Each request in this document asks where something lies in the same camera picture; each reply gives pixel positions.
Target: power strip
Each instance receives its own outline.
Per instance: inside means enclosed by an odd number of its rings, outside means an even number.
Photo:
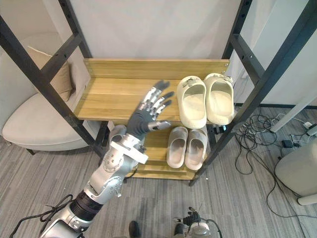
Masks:
[[[311,125],[309,127],[309,130],[307,131],[307,134],[312,136],[315,135],[317,133],[317,124]]]
[[[309,136],[317,133],[317,124],[311,124],[309,121],[304,123],[303,126],[307,129],[306,134]]]
[[[313,125],[313,124],[311,124],[309,121],[303,124],[303,126],[304,126],[307,130],[309,130],[309,127],[311,127],[312,125]]]

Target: black shoe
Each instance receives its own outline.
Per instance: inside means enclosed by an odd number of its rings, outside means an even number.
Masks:
[[[139,224],[136,221],[130,222],[129,234],[130,234],[130,238],[140,238],[141,237]]]
[[[175,227],[174,235],[184,234],[184,224],[178,223]]]

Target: gray carpet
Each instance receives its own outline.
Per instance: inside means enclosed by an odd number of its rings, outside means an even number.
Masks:
[[[263,109],[269,117],[289,109]],[[316,110],[304,110],[298,118],[316,122]],[[278,135],[278,141],[289,134],[303,133],[301,123],[292,120]],[[264,134],[267,140],[272,135]],[[132,178],[123,185],[122,197],[113,198],[96,216],[85,232],[87,238],[128,237],[131,220],[139,222],[144,238],[169,238],[172,217],[184,216],[187,208],[201,205],[201,216],[217,221],[224,238],[300,238],[304,237],[296,218],[280,218],[271,213],[265,197],[273,180],[253,159],[254,173],[239,174],[234,166],[238,144],[232,139],[199,181],[189,187],[187,181]],[[277,163],[277,146],[259,146],[256,151],[271,169]],[[284,154],[292,149],[283,150]],[[98,156],[89,148],[66,152],[37,151],[31,156],[16,145],[8,146],[0,138],[0,237],[6,238],[24,216],[48,210],[63,196],[75,196],[97,168]],[[245,153],[239,167],[249,169]],[[299,206],[294,195],[285,190],[298,214],[317,216],[317,205]],[[279,214],[292,214],[281,192],[275,190],[269,200]],[[317,219],[300,218],[306,237],[317,237]],[[16,238],[37,237],[39,220],[25,222]],[[218,237],[211,225],[213,237]]]

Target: slipper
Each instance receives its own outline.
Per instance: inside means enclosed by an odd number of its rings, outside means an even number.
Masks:
[[[188,131],[182,126],[174,128],[169,134],[166,161],[170,167],[176,169],[183,165],[187,136]]]
[[[116,125],[112,131],[110,131],[109,133],[109,139],[107,142],[107,146],[106,146],[106,151],[109,150],[110,148],[110,142],[114,141],[114,142],[119,142],[123,136],[126,134],[127,132],[127,128],[125,127],[125,125]]]
[[[206,76],[206,110],[207,118],[217,125],[228,125],[234,117],[233,88],[231,77],[219,73]]]
[[[197,76],[183,78],[177,86],[179,117],[190,129],[202,128],[207,122],[206,86]]]
[[[188,135],[187,149],[185,154],[185,165],[191,170],[198,170],[203,165],[207,148],[207,129],[190,130]]]

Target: black plug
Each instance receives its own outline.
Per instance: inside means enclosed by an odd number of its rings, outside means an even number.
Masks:
[[[282,140],[282,145],[284,148],[293,148],[294,145],[290,140]]]

